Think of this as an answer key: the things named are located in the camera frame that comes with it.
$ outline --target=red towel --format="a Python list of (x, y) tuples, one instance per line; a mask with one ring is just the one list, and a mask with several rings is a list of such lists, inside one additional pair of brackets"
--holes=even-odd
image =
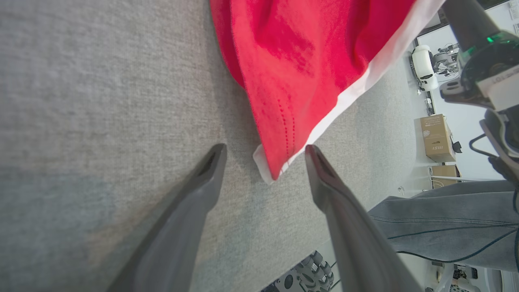
[(223, 58), (249, 96), (263, 179), (278, 179), (373, 86), (442, 2), (211, 0)]

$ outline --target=gray carpet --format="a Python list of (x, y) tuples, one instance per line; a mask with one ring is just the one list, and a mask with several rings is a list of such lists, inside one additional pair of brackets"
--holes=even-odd
[[(302, 156), (261, 180), (208, 1), (4, 0), (0, 39), (0, 290), (106, 289), (219, 142), (225, 181), (191, 291), (258, 291), (329, 238)], [(317, 142), (366, 208), (415, 159), (404, 66)]]

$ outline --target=cardboard box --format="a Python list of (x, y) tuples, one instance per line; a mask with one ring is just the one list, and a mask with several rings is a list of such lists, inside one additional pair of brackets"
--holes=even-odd
[(454, 162), (451, 134), (443, 115), (431, 115), (420, 119), (424, 136), (425, 154), (436, 162)]
[[(456, 165), (433, 166), (432, 175), (441, 176), (441, 177), (461, 177), (461, 174), (459, 173), (458, 167)], [(436, 180), (439, 182), (439, 183), (437, 183), (436, 181), (433, 182), (432, 186), (434, 189), (440, 188), (442, 184), (445, 187), (450, 184), (455, 184), (457, 182), (461, 182), (459, 180), (438, 179), (438, 178), (433, 178), (433, 180)]]

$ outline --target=jeans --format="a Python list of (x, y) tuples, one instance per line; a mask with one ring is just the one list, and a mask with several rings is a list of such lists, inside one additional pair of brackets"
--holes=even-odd
[(455, 183), (388, 197), (369, 215), (399, 253), (517, 272), (515, 196), (504, 180)]

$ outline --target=black cable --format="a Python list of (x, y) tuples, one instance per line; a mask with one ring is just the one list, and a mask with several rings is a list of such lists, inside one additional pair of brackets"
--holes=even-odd
[(494, 243), (500, 241), (501, 239), (507, 237), (508, 235), (514, 233), (514, 232), (517, 232), (519, 229), (515, 229), (515, 230), (512, 230), (510, 232), (507, 232), (505, 233), (504, 235), (496, 238), (495, 240), (493, 240), (492, 242), (490, 242), (489, 244), (485, 245), (484, 247), (482, 247), (480, 250), (476, 251), (475, 253), (472, 253), (466, 257), (462, 257), (462, 258), (459, 258), (459, 259), (455, 259), (455, 260), (451, 260), (451, 261), (442, 261), (442, 260), (437, 260), (437, 259), (431, 259), (431, 258), (428, 258), (428, 257), (424, 257), (424, 256), (421, 256), (421, 255), (418, 255), (418, 254), (414, 254), (414, 253), (408, 253), (407, 251), (397, 251), (397, 254), (408, 254), (408, 255), (413, 255), (413, 256), (417, 256), (419, 258), (422, 258), (422, 259), (426, 259), (426, 260), (430, 260), (430, 261), (436, 261), (436, 262), (443, 262), (443, 263), (452, 263), (452, 262), (458, 262), (458, 261), (463, 261), (463, 260), (466, 260), (468, 258), (471, 258), (479, 253), (481, 253), (482, 251), (486, 250), (487, 248), (491, 247)]
[(497, 156), (495, 156), (495, 155), (493, 155), (493, 154), (491, 154), (491, 153), (485, 152), (485, 151), (483, 151), (483, 150), (479, 150), (479, 149), (477, 149), (477, 148), (474, 147), (473, 144), (474, 144), (476, 141), (478, 141), (479, 139), (483, 138), (483, 137), (486, 137), (486, 134), (481, 134), (481, 135), (477, 136), (476, 138), (470, 140), (470, 142), (469, 142), (469, 147), (470, 147), (470, 149), (472, 149), (473, 151), (475, 151), (475, 152), (477, 152), (477, 153), (479, 153), (479, 154), (483, 154), (483, 155), (486, 155), (486, 156), (488, 156), (488, 157), (492, 157), (492, 158), (497, 158)]
[(454, 76), (454, 77), (452, 77), (452, 78), (449, 79), (449, 80), (443, 80), (443, 81), (440, 81), (440, 82), (449, 82), (449, 81), (451, 81), (451, 80), (453, 80), (453, 79), (458, 78), (458, 76)]
[(333, 290), (333, 287), (335, 287), (335, 285), (339, 284), (340, 283), (340, 279), (337, 280), (337, 282), (335, 282), (335, 284), (333, 284), (332, 288), (330, 288), (330, 291)]
[(513, 204), (514, 204), (514, 211), (517, 213), (517, 189), (515, 189), (515, 192), (514, 192), (514, 199), (513, 199)]

